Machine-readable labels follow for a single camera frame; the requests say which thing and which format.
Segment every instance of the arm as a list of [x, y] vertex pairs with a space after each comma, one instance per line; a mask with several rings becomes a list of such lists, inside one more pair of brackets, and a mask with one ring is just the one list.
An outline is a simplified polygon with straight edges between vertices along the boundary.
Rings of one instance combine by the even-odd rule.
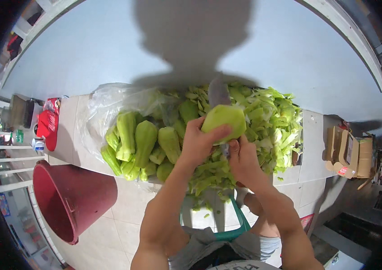
[[140, 244], [131, 263], [131, 269], [168, 269], [165, 245], [179, 223], [179, 214], [188, 181], [194, 169], [210, 154], [212, 145], [231, 132], [229, 126], [220, 126], [210, 133], [200, 127], [205, 117], [188, 122], [183, 139], [182, 154], [165, 184], [146, 207], [140, 227]]
[[230, 168], [235, 179], [257, 196], [267, 219], [281, 235], [284, 269], [323, 269], [315, 259], [311, 242], [305, 234], [291, 199], [280, 193], [260, 169], [256, 146], [245, 135], [230, 142]]

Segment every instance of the box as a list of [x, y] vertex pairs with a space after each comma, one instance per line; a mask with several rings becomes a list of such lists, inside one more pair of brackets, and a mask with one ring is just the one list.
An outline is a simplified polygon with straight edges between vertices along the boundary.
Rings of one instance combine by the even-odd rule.
[[359, 142], [350, 132], [339, 127], [328, 128], [326, 168], [348, 179], [357, 173]]
[[357, 172], [354, 177], [357, 178], [371, 178], [375, 174], [372, 169], [374, 168], [372, 162], [372, 138], [364, 138], [359, 142], [359, 162]]

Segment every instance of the shorts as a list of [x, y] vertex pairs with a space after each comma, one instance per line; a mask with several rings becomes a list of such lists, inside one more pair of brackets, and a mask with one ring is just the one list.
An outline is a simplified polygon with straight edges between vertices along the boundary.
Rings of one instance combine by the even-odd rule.
[[250, 232], [244, 232], [232, 242], [217, 241], [210, 227], [193, 229], [182, 226], [182, 228], [190, 235], [190, 241], [176, 255], [168, 258], [172, 270], [188, 270], [196, 262], [226, 244], [245, 260], [265, 262], [281, 243], [279, 237], [257, 236]]

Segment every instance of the right hand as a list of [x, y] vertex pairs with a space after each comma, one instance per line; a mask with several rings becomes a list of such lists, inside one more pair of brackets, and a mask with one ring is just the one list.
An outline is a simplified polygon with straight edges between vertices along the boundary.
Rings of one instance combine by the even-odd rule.
[[252, 190], [265, 176], [258, 163], [255, 144], [249, 143], [245, 135], [239, 138], [239, 142], [232, 139], [228, 144], [230, 145], [230, 170], [233, 177]]
[[183, 139], [182, 154], [180, 160], [193, 169], [201, 165], [210, 155], [213, 144], [227, 137], [231, 133], [231, 127], [227, 124], [214, 128], [208, 133], [200, 130], [206, 116], [188, 122]]

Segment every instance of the poster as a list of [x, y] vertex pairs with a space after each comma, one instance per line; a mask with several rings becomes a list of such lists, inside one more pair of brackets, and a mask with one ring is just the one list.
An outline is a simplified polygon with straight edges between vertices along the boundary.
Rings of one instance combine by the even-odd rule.
[[10, 216], [8, 201], [6, 200], [5, 194], [0, 193], [0, 212], [3, 216]]

